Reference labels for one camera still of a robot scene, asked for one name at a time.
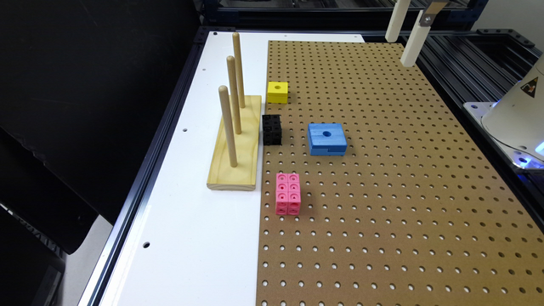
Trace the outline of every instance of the pink block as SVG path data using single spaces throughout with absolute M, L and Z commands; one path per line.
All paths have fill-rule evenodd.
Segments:
M 277 173 L 275 178 L 275 213 L 297 216 L 301 205 L 299 175 Z
M 289 192 L 300 192 L 300 183 L 299 182 L 289 182 Z
M 289 194 L 287 192 L 275 193 L 275 214 L 285 215 L 289 208 Z
M 287 214 L 291 216 L 298 216 L 299 213 L 300 213 L 299 209 L 289 208 L 289 210 L 287 211 Z
M 287 182 L 285 183 L 276 183 L 275 185 L 275 192 L 287 192 L 289 191 L 289 184 Z
M 275 175 L 275 183 L 278 184 L 278 183 L 281 183 L 281 182 L 286 182 L 289 178 L 289 174 L 285 174 L 285 173 L 277 173 Z
M 300 211 L 300 192 L 289 192 L 288 205 L 287 214 L 297 216 Z
M 300 192 L 289 192 L 289 203 L 298 203 L 300 205 Z
M 289 182 L 298 183 L 300 178 L 297 173 L 289 174 Z

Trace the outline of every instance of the white table surface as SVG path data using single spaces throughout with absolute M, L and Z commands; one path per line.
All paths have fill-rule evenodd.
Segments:
M 263 102 L 268 40 L 364 42 L 355 34 L 241 32 L 246 95 L 262 95 Z M 255 304 L 262 140 L 254 191 L 206 187 L 221 119 L 218 87 L 229 83 L 228 55 L 234 55 L 232 32 L 210 32 L 161 171 L 101 305 Z

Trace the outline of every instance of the black panel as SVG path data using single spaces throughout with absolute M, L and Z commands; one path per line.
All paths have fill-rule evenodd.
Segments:
M 0 305 L 48 305 L 65 272 L 64 261 L 2 208 L 0 246 Z
M 394 0 L 195 0 L 211 26 L 297 30 L 387 29 Z M 437 15 L 434 30 L 470 30 L 488 0 L 450 1 Z M 412 0 L 403 30 L 411 30 L 428 0 Z
M 115 222 L 198 24 L 189 0 L 2 2 L 0 127 Z
M 0 164 L 0 203 L 73 253 L 97 213 L 1 128 Z

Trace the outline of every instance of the blue block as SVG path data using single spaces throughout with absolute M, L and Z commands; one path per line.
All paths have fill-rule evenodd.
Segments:
M 340 123 L 310 123 L 308 144 L 312 156 L 343 156 L 348 148 Z

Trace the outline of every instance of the wooden peg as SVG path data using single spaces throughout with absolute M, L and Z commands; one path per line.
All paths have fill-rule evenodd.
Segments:
M 411 30 L 410 37 L 406 43 L 405 51 L 400 56 L 400 63 L 404 67 L 412 67 L 416 64 L 417 56 L 422 51 L 425 39 L 427 39 L 428 33 L 431 31 L 430 26 L 421 26 L 419 20 L 423 16 L 423 11 L 419 11 L 419 15 L 416 19 L 416 24 Z
M 229 148 L 230 166 L 238 166 L 236 160 L 236 145 L 235 135 L 232 131 L 232 116 L 230 115 L 229 90 L 226 86 L 219 86 L 219 100 L 221 101 L 221 111 L 223 112 L 224 133 L 227 139 L 227 147 Z
M 405 21 L 408 7 L 410 6 L 410 0 L 398 0 L 393 8 L 393 15 L 389 21 L 388 30 L 385 33 L 385 39 L 388 43 L 394 43 L 399 39 L 400 28 Z
M 238 87 L 236 86 L 235 58 L 227 57 L 227 68 L 229 70 L 230 97 L 232 98 L 232 116 L 235 125 L 235 133 L 241 134 L 240 106 L 238 105 Z
M 244 76 L 241 70 L 240 34 L 238 32 L 232 33 L 232 41 L 235 45 L 236 81 L 238 84 L 238 100 L 240 102 L 240 108 L 245 108 L 246 94 L 244 93 Z

